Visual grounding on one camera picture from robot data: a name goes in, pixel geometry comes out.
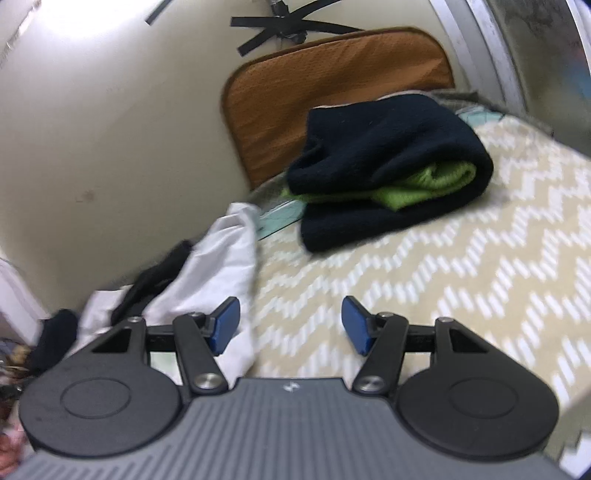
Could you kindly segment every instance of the silver screw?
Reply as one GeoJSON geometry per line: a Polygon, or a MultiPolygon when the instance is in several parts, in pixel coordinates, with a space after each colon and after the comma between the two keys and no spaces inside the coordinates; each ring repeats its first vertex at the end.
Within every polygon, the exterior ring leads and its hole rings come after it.
{"type": "Polygon", "coordinates": [[[203,390],[213,390],[223,383],[223,378],[218,374],[207,373],[195,377],[193,383],[197,388],[203,390]]]}
{"type": "Polygon", "coordinates": [[[382,377],[378,377],[377,375],[361,377],[355,383],[359,390],[367,393],[374,393],[382,390],[385,385],[384,379],[382,377]]]}

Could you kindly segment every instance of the mattress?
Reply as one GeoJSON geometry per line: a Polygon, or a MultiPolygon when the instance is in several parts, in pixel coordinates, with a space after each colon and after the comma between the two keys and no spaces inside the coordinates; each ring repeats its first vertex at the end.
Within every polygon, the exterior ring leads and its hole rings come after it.
{"type": "MultiPolygon", "coordinates": [[[[340,321],[370,311],[432,325],[451,316],[555,391],[561,408],[591,386],[590,160],[514,117],[475,128],[495,163],[463,210],[312,256],[292,224],[259,242],[254,323],[262,377],[343,377],[363,362],[340,321]]],[[[426,368],[408,354],[401,379],[426,368]]]]}

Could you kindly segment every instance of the bed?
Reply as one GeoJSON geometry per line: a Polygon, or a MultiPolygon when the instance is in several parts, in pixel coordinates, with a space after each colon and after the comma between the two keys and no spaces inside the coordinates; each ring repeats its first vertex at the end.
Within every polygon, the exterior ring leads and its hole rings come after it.
{"type": "MultiPolygon", "coordinates": [[[[591,164],[513,116],[475,128],[487,192],[427,224],[312,256],[294,223],[259,242],[252,375],[343,377],[363,359],[340,322],[354,295],[411,323],[451,316],[532,370],[561,408],[591,386],[591,164]]],[[[401,379],[425,368],[408,355],[401,379]]]]}

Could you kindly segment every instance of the white cloth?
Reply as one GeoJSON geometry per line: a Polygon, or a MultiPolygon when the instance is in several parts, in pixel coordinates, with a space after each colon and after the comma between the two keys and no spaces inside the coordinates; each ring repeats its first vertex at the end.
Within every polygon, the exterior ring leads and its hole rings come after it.
{"type": "Polygon", "coordinates": [[[49,315],[31,293],[17,269],[0,258],[0,320],[7,322],[18,339],[35,345],[41,333],[40,319],[49,315]]]}
{"type": "MultiPolygon", "coordinates": [[[[256,229],[259,209],[233,203],[196,244],[178,277],[143,311],[148,326],[168,325],[189,312],[210,313],[228,297],[240,300],[240,324],[223,354],[216,360],[230,383],[243,376],[255,359],[251,327],[252,284],[256,270],[256,229]]],[[[75,352],[106,332],[111,311],[129,287],[96,291],[80,318],[75,352]]]]}

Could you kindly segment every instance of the beige wall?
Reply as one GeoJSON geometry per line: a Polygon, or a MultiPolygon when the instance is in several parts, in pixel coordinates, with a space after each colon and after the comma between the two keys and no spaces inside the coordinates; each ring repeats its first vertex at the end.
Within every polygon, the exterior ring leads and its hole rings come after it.
{"type": "MultiPolygon", "coordinates": [[[[230,17],[267,15],[267,2],[174,0],[149,27],[156,3],[44,0],[0,67],[0,245],[50,309],[203,232],[247,191],[219,99],[256,33],[230,17]]],[[[416,25],[452,52],[428,0],[367,6],[311,18],[416,25]]]]}

